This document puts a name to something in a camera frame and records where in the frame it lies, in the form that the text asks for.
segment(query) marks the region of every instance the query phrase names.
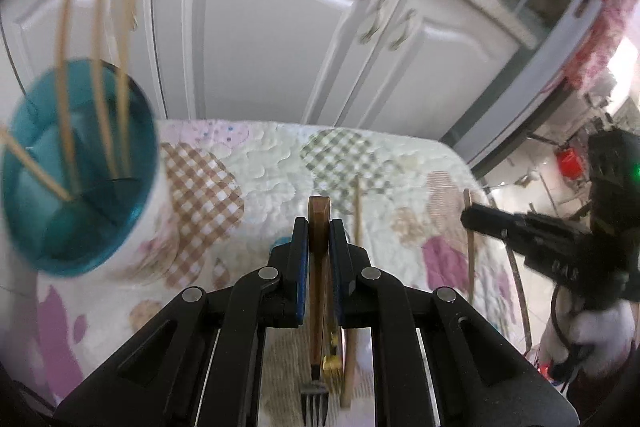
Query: teal cup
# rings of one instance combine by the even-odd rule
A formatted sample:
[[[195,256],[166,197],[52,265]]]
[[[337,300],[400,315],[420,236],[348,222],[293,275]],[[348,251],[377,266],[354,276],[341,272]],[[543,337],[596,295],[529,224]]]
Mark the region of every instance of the teal cup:
[[[145,210],[153,199],[166,207],[168,201],[164,167],[161,165],[154,115],[140,88],[129,79],[130,173],[122,169],[124,152],[116,123],[116,68],[103,63],[105,99],[108,107],[118,176],[107,166],[91,82],[91,61],[68,62],[68,96],[76,149],[79,189],[74,193],[63,160],[55,94],[55,71],[45,73],[17,108],[10,131],[20,145],[55,181],[71,192],[62,201],[45,188],[7,149],[2,160],[2,205],[15,250],[35,269],[71,277],[101,266],[120,251],[121,273],[135,275],[148,263],[140,257],[138,243],[158,233],[155,225],[140,220],[156,209]],[[152,192],[164,191],[152,198]],[[129,241],[127,251],[121,252]],[[168,258],[174,253],[164,253]]]

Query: pink patch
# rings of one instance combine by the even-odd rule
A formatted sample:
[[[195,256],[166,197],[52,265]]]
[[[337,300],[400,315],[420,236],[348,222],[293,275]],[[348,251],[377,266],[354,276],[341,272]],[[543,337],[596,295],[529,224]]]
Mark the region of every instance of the pink patch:
[[[180,142],[198,147],[209,139],[210,124],[207,120],[192,120],[184,122],[180,133]]]
[[[235,149],[249,138],[249,126],[243,122],[219,120],[212,124],[209,131],[210,139],[214,143],[226,145],[229,149]]]
[[[82,370],[69,347],[65,306],[53,286],[38,304],[38,334],[49,388],[63,399],[82,382]]]
[[[171,145],[177,145],[180,141],[180,134],[182,133],[182,126],[184,122],[177,121],[167,123],[162,127],[160,133],[160,141],[170,143]]]
[[[509,311],[511,314],[511,322],[516,321],[516,316],[513,311],[513,302],[511,301],[511,285],[509,284],[509,276],[504,268],[500,270],[497,277],[498,290],[503,299],[505,299],[509,305]]]
[[[466,257],[451,248],[441,235],[431,237],[422,245],[422,256],[427,268],[427,284],[431,290],[439,286],[451,286],[459,291],[466,291]]]
[[[86,315],[79,315],[74,321],[74,342],[80,343],[86,333]]]

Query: metal screw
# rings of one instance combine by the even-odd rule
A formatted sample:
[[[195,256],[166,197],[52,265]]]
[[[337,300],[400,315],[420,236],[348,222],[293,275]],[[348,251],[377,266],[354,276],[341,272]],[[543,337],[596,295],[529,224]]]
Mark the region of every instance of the metal screw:
[[[373,267],[373,266],[367,266],[366,268],[363,268],[362,271],[360,272],[360,274],[365,279],[369,279],[370,281],[374,281],[376,279],[380,279],[380,270],[378,268]]]
[[[438,288],[436,291],[436,295],[438,299],[445,302],[453,302],[456,300],[456,292],[453,288],[449,288],[448,286],[443,286],[442,288]]]
[[[202,290],[196,286],[191,286],[182,292],[182,299],[187,302],[199,301],[200,297],[202,297]]]
[[[258,275],[260,276],[260,279],[270,281],[278,276],[278,269],[273,266],[263,266],[260,268]]]

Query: cabinet door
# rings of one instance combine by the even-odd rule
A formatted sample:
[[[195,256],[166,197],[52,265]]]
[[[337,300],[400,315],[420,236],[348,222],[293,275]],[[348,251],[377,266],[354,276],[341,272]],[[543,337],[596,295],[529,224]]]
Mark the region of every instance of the cabinet door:
[[[401,0],[338,124],[440,139],[517,47],[464,0]]]
[[[0,123],[6,125],[11,123],[14,111],[22,101],[22,96],[20,82],[15,78],[14,68],[11,65],[11,60],[9,60],[4,39],[0,36]]]
[[[397,2],[154,0],[168,115],[333,125]]]
[[[25,89],[55,65],[64,0],[0,0],[0,18],[15,70]],[[129,29],[129,75],[142,88],[155,114],[165,118],[151,22],[151,0],[137,0]],[[104,0],[102,59],[120,65],[118,25],[124,0]],[[95,0],[72,0],[68,58],[91,57]]]

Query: black cable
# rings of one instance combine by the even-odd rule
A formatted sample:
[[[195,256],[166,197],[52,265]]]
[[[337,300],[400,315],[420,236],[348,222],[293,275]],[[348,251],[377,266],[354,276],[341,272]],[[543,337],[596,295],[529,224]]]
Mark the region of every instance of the black cable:
[[[551,323],[553,324],[554,330],[556,330],[556,335],[560,339],[560,342],[562,342],[564,347],[566,347],[567,349],[567,352],[568,352],[567,360],[569,360],[572,352],[571,342],[569,342],[569,339],[565,336],[564,333],[562,333],[562,330],[560,329],[560,325],[558,324],[558,316],[556,315],[556,301],[558,301],[559,293],[560,293],[560,285],[556,284],[556,287],[554,288],[554,292],[551,295]],[[562,389],[560,390],[561,394],[564,394],[564,390],[569,385],[569,381],[571,380],[572,376],[573,376],[573,371],[566,376],[564,383],[562,384]]]
[[[556,330],[556,335],[560,339],[560,342],[562,342],[564,347],[570,351],[571,342],[569,342],[569,339],[564,335],[564,333],[562,333],[558,324],[558,317],[556,316],[556,301],[558,300],[558,293],[560,293],[560,285],[556,284],[553,295],[551,295],[551,323],[554,325],[554,330]]]
[[[48,401],[46,401],[43,397],[41,397],[38,393],[36,393],[33,389],[27,387],[19,380],[14,380],[14,385],[20,389],[23,393],[31,396],[36,402],[38,402],[41,406],[47,409],[49,412],[54,412],[56,410]]]

